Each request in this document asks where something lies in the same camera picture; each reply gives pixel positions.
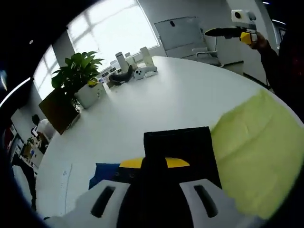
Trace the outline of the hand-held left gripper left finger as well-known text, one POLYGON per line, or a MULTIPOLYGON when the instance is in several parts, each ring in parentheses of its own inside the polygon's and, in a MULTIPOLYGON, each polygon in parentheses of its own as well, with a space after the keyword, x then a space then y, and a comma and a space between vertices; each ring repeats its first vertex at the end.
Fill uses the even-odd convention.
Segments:
POLYGON ((140 169, 142 157, 121 163, 96 163, 89 190, 79 196, 73 210, 45 219, 49 228, 115 228, 131 179, 140 169))

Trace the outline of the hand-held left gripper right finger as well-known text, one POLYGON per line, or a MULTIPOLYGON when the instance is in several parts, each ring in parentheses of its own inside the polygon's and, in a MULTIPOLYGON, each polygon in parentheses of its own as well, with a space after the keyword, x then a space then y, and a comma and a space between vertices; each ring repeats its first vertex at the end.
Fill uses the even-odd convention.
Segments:
POLYGON ((166 157, 165 225, 169 228, 259 228, 261 218, 237 209, 221 188, 214 157, 166 157))

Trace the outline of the person's right hand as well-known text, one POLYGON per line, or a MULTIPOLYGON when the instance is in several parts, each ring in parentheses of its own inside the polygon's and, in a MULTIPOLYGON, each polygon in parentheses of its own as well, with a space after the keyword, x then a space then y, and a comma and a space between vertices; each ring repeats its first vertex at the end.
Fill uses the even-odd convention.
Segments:
POLYGON ((256 32, 257 40, 252 42, 249 46, 254 50, 262 50, 269 45, 268 40, 260 33, 256 32))

